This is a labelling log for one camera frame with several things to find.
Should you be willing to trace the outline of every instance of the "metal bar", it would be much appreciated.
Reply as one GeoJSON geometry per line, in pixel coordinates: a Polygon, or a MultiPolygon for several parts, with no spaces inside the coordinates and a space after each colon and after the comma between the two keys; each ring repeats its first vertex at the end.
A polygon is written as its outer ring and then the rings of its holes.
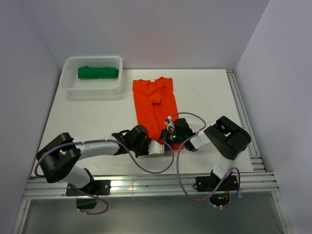
{"type": "Polygon", "coordinates": [[[272,196],[284,233],[293,234],[293,229],[288,219],[279,191],[272,191],[272,196]]]}
{"type": "MultiPolygon", "coordinates": [[[[195,177],[209,174],[183,175],[182,182],[190,194],[198,194],[192,188],[195,177]]],[[[95,179],[111,180],[111,192],[105,197],[183,195],[176,175],[96,176],[95,179]]],[[[61,199],[66,197],[66,182],[48,184],[44,178],[27,182],[23,199],[61,199]]],[[[277,191],[273,173],[241,173],[243,192],[277,191]]]]}
{"type": "Polygon", "coordinates": [[[251,128],[251,125],[247,116],[247,112],[243,103],[243,99],[238,89],[238,85],[235,79],[233,69],[228,69],[227,75],[229,78],[230,86],[232,89],[233,97],[236,103],[236,108],[237,108],[237,112],[238,112],[242,127],[250,134],[252,138],[252,143],[249,144],[248,151],[251,156],[259,155],[259,149],[255,142],[254,133],[252,131],[252,128],[251,128]]]}
{"type": "Polygon", "coordinates": [[[22,200],[20,207],[19,207],[19,213],[15,221],[14,229],[12,234],[21,234],[23,232],[24,224],[26,221],[27,213],[29,210],[31,200],[22,200]]]}

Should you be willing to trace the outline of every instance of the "red cloth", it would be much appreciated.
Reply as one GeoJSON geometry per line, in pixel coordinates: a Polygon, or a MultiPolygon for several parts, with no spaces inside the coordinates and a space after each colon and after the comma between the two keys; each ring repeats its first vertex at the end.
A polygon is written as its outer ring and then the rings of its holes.
{"type": "Polygon", "coordinates": [[[177,113],[172,78],[160,77],[155,82],[134,80],[133,98],[137,123],[147,128],[152,140],[158,140],[161,130],[167,128],[167,117],[177,113]]]}

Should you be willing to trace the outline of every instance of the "tabletop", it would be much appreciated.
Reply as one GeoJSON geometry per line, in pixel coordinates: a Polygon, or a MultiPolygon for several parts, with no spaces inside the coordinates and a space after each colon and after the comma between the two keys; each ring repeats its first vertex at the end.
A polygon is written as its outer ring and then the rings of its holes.
{"type": "MultiPolygon", "coordinates": [[[[132,81],[135,79],[173,79],[174,95],[179,112],[191,112],[202,117],[207,125],[227,116],[240,125],[232,90],[225,70],[123,70],[122,93],[109,96],[70,96],[60,85],[44,130],[40,149],[63,132],[72,137],[105,138],[111,133],[132,129],[137,125],[133,100],[132,81]]],[[[185,117],[195,132],[202,122],[195,117],[185,117]]],[[[220,153],[209,144],[196,152],[182,150],[179,168],[182,174],[209,173],[217,164],[220,153]]],[[[171,161],[171,155],[140,156],[136,159],[150,171],[161,171],[171,161]]],[[[96,156],[82,159],[76,164],[88,168],[93,175],[144,175],[128,155],[96,156]]],[[[236,166],[241,172],[252,172],[248,151],[239,156],[236,166]]],[[[176,173],[176,164],[165,172],[176,173]]]]}

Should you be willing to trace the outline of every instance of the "green object in basket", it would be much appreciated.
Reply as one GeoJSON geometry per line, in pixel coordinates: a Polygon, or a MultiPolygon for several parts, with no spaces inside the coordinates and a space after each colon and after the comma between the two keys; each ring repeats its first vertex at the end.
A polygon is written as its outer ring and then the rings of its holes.
{"type": "Polygon", "coordinates": [[[79,79],[117,78],[119,70],[115,67],[80,67],[79,79]]]}

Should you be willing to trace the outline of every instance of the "white plastic basket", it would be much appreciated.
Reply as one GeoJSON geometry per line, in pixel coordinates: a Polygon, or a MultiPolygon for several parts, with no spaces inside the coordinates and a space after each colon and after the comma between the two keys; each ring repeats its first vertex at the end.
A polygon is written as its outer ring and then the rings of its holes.
{"type": "Polygon", "coordinates": [[[61,88],[74,96],[113,95],[119,92],[122,78],[122,59],[118,56],[70,57],[66,60],[60,76],[61,88]],[[80,67],[116,67],[117,78],[78,79],[80,67]]]}

